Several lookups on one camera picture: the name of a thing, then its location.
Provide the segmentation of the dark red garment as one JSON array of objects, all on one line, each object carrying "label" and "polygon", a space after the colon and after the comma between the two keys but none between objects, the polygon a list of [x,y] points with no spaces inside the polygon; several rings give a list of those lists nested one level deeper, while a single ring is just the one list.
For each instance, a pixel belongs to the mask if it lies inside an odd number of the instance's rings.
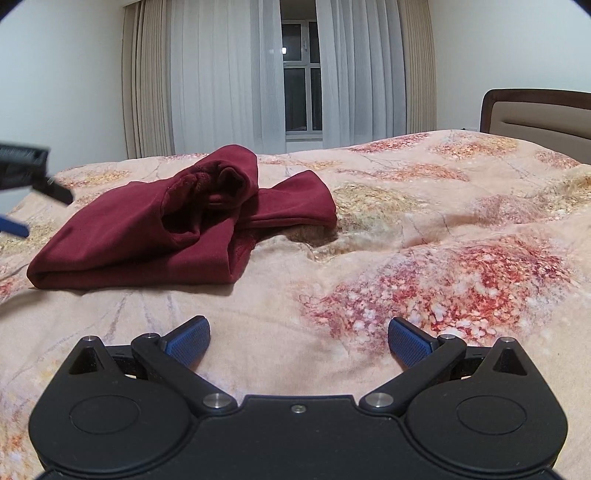
[{"label": "dark red garment", "polygon": [[336,224],[317,174],[262,188],[256,154],[228,145],[170,178],[102,194],[39,251],[27,277],[39,289],[231,284],[263,237]]}]

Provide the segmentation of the floral peach duvet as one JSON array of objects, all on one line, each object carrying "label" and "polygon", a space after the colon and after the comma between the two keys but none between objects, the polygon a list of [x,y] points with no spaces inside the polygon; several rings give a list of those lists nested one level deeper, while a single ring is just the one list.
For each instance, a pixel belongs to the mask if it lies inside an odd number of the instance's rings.
[{"label": "floral peach duvet", "polygon": [[231,286],[40,291],[26,270],[78,210],[131,181],[170,177],[193,155],[65,170],[70,206],[28,195],[29,238],[1,239],[1,475],[31,479],[38,397],[78,339],[125,344],[195,315],[211,322],[200,375],[245,394],[355,396],[401,372],[386,343],[403,316],[471,345],[519,340],[568,419],[556,467],[590,475],[590,169],[534,143],[460,130],[259,157],[259,183],[313,170],[337,231],[288,230],[256,245]]}]

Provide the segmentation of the beige curtain left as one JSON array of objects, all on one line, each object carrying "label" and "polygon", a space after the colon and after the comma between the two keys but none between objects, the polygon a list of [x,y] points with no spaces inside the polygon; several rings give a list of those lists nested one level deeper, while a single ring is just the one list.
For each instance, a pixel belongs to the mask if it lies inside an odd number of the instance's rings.
[{"label": "beige curtain left", "polygon": [[169,1],[123,8],[121,88],[127,156],[174,153],[170,91]]}]

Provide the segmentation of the beige curtain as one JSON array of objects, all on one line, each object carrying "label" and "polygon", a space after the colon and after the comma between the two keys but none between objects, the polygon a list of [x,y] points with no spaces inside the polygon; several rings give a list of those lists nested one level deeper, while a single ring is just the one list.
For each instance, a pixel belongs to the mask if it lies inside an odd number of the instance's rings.
[{"label": "beige curtain", "polygon": [[408,133],[437,128],[436,56],[427,0],[399,1],[406,85]]},{"label": "beige curtain", "polygon": [[127,156],[174,153],[170,91],[169,1],[123,8],[121,88]]}]

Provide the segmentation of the white sheer curtain left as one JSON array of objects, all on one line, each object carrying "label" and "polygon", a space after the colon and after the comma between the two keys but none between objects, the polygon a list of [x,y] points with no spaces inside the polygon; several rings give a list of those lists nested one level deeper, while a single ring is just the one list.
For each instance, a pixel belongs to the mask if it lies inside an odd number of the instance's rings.
[{"label": "white sheer curtain left", "polygon": [[175,1],[170,99],[176,153],[286,149],[280,3]]}]

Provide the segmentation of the white sheer curtain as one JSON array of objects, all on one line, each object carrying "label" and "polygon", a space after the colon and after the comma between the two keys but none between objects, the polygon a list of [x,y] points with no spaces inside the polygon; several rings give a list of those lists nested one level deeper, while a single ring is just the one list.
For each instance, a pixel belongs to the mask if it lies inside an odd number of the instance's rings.
[{"label": "white sheer curtain", "polygon": [[322,78],[322,145],[406,133],[402,26],[396,1],[315,3]]},{"label": "white sheer curtain", "polygon": [[175,1],[170,99],[176,153],[286,149],[280,3]]}]

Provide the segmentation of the brown padded headboard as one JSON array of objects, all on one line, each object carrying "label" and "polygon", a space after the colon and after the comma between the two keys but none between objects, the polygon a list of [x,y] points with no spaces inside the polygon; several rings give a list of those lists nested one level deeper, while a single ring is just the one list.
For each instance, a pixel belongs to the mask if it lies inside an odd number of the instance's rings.
[{"label": "brown padded headboard", "polygon": [[552,89],[493,89],[482,102],[480,131],[501,125],[541,128],[590,138],[590,94]]}]

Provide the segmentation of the white sheer curtain right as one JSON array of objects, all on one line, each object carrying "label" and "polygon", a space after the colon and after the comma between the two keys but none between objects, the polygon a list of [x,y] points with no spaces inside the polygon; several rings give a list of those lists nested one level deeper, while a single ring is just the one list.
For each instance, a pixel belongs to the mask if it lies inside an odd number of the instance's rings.
[{"label": "white sheer curtain right", "polygon": [[322,145],[406,133],[402,26],[396,1],[315,3],[322,78]]}]

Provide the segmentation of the dark window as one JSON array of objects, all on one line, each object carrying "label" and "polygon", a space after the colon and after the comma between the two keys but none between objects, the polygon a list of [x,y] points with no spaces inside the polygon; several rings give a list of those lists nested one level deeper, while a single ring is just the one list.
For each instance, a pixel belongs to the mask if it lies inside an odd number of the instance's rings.
[{"label": "dark window", "polygon": [[322,72],[315,1],[280,1],[287,141],[322,139]]}]

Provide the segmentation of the beige curtain right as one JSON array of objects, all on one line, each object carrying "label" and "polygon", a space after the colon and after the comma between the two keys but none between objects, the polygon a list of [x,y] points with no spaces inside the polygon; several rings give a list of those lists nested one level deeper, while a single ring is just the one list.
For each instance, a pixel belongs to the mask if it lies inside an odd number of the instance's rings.
[{"label": "beige curtain right", "polygon": [[399,1],[406,85],[408,133],[437,128],[436,56],[427,0]]}]

